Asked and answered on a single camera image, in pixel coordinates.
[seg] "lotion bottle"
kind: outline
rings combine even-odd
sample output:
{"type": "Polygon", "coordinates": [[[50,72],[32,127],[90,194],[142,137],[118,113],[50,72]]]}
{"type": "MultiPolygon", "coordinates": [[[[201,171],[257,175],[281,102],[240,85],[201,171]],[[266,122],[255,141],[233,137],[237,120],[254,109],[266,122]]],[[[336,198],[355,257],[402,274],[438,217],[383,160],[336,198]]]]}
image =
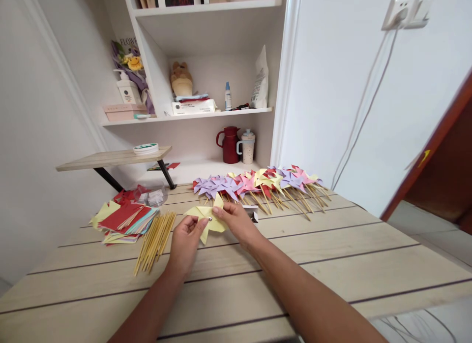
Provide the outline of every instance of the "lotion bottle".
{"type": "Polygon", "coordinates": [[[138,85],[129,79],[129,76],[123,70],[113,70],[119,72],[121,80],[117,82],[119,93],[124,104],[143,104],[139,96],[138,85]]]}
{"type": "Polygon", "coordinates": [[[225,110],[231,110],[231,90],[230,90],[230,83],[226,83],[226,91],[225,91],[225,110]]]}

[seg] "yellow flower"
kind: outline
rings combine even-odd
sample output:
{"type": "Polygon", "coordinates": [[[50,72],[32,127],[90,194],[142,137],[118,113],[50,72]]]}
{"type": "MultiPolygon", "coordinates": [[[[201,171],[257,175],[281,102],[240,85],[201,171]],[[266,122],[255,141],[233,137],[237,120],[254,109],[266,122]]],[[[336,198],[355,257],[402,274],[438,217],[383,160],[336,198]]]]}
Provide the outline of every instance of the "yellow flower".
{"type": "Polygon", "coordinates": [[[143,68],[143,64],[141,63],[141,57],[132,57],[128,61],[128,67],[131,71],[138,71],[143,68]]]}

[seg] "tissue box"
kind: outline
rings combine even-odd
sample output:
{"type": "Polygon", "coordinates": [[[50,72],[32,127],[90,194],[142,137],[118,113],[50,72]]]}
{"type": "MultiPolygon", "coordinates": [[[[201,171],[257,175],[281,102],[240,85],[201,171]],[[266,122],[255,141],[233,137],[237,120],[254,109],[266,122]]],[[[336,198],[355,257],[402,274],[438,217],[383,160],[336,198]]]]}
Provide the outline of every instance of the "tissue box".
{"type": "Polygon", "coordinates": [[[199,113],[214,113],[215,101],[206,99],[203,101],[172,102],[174,115],[189,115],[199,113]]]}
{"type": "Polygon", "coordinates": [[[144,104],[115,104],[103,107],[107,118],[111,122],[134,119],[135,114],[147,114],[144,104]]]}

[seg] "bottle lid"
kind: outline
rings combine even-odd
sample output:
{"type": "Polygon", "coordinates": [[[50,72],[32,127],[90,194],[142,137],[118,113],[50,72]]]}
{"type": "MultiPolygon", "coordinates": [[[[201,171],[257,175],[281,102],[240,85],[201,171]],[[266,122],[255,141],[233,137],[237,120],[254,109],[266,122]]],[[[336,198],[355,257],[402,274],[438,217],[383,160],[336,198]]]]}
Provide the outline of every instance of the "bottle lid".
{"type": "Polygon", "coordinates": [[[122,80],[129,80],[129,76],[124,70],[114,69],[113,71],[119,72],[122,80]]]}

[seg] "door frame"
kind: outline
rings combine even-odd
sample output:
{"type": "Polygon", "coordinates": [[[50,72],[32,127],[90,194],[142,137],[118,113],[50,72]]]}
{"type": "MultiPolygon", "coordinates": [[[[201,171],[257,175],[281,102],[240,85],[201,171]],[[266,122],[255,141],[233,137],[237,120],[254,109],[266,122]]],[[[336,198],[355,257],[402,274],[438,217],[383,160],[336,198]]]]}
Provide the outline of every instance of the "door frame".
{"type": "Polygon", "coordinates": [[[472,72],[469,72],[469,76],[462,84],[459,92],[457,93],[453,103],[445,113],[444,117],[436,127],[433,135],[429,139],[428,143],[424,147],[421,156],[414,163],[410,172],[398,188],[397,192],[393,196],[390,204],[384,210],[380,219],[382,221],[388,221],[398,204],[405,198],[408,191],[411,189],[417,178],[423,171],[424,167],[428,164],[431,157],[434,155],[438,147],[440,146],[447,133],[454,126],[454,123],[461,115],[462,111],[466,107],[469,100],[472,99],[472,72]]]}

